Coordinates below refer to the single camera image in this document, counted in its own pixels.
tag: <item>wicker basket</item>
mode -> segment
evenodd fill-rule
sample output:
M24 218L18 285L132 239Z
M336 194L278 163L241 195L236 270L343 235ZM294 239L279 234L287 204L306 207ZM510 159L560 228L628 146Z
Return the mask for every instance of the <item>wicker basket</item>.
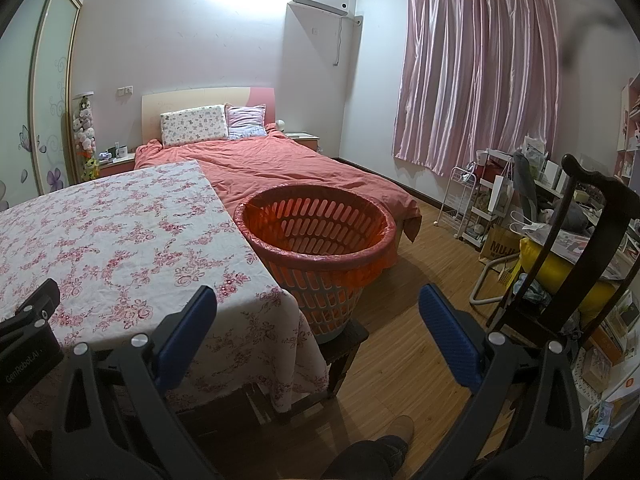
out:
M320 344L340 335L363 287L396 259L391 214L343 189L273 187L239 205L234 221Z

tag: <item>dark pants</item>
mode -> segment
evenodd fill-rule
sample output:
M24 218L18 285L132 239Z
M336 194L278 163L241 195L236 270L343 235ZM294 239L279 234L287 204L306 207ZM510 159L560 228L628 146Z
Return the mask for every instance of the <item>dark pants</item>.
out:
M352 444L331 462L323 480L392 480L404 463L409 445L400 437L385 435L375 442Z

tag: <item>basket rim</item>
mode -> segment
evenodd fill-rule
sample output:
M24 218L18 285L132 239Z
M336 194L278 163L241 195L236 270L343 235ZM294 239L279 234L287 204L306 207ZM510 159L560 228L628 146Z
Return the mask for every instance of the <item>basket rim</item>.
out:
M276 188L285 188L285 187L316 187L320 189L327 190L335 190L338 189L340 192L344 192L347 194L352 194L357 196L358 198L369 202L373 205L379 213L383 216L386 221L386 233L375 245L358 251L356 253L347 253L347 254L327 254L327 255L317 255L317 254L303 254L296 253L293 251L286 251L284 249L280 249L276 246L268 244L267 242L258 238L255 234L249 231L249 228L244 223L244 210L246 205L254 200L257 196L260 196L264 193L271 192ZM280 186L273 186L269 189L263 189L262 191L258 191L248 196L247 199L244 200L241 204L236 207L236 211L234 212L234 222L240 229L240 232L244 235L244 237L248 240L252 249L258 253L264 255L266 259L274 264L278 264L283 267L290 267L293 269L299 270L314 270L318 272L332 272L335 270L353 270L362 265L366 265L376 258L383 256L385 251L389 249L390 246L393 246L393 243L396 239L396 221L393 218L393 215L383 206L376 203L374 200L364 196L360 193L354 192L351 189L343 189L341 187L332 187L332 186L322 186L319 184L283 184Z

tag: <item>baseboard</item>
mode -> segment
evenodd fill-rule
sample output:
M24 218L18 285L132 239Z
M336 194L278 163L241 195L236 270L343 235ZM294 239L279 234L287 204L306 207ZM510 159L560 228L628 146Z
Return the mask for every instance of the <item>baseboard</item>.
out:
M423 202L426 202L429 205L434 206L437 209L442 208L442 202L440 202L439 200L436 200L428 195L425 195L424 193L421 193L418 190L415 190L412 187L406 186L405 184L400 184L400 182L397 182L395 180L393 180L392 178L389 178L388 176L384 176L382 174L379 174L375 171L371 171L367 168L365 168L364 166L361 166L359 164L356 164L355 162L351 162L349 160L345 160L344 158L340 158L339 156L334 156L334 160L337 160L338 162L341 162L343 164L347 164L348 166L353 166L354 168L358 168L359 170L362 171L366 171L367 173L371 173L377 176L381 176L382 178L386 178L388 181L393 182L394 184L396 184L396 186L401 187L402 189L404 189L408 194L410 194L411 196L416 197L419 200L422 200Z

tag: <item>headboard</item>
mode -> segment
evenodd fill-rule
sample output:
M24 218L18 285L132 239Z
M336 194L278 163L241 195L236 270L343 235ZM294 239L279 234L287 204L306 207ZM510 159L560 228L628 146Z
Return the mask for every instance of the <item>headboard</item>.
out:
M264 123L276 121L273 88L199 88L148 94L142 96L142 142L146 144L151 139L161 140L160 114L225 103L233 106L267 105Z

